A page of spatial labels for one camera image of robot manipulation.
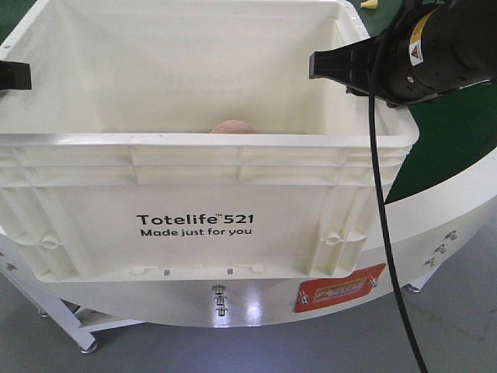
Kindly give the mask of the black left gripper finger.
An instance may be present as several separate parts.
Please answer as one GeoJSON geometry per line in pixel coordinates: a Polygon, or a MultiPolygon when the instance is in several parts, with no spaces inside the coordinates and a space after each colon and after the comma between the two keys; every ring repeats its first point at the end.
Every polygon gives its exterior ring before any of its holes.
{"type": "Polygon", "coordinates": [[[30,65],[0,61],[0,90],[31,90],[30,65]]]}

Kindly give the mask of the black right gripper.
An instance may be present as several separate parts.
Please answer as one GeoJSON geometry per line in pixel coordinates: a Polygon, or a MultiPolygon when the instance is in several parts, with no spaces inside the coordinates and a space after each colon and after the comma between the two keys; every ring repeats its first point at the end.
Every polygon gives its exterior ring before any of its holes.
{"type": "MultiPolygon", "coordinates": [[[[309,58],[309,79],[326,78],[347,94],[370,95],[381,37],[309,58]]],[[[496,81],[496,2],[448,1],[414,18],[387,42],[379,84],[387,100],[410,105],[496,81]]]]}

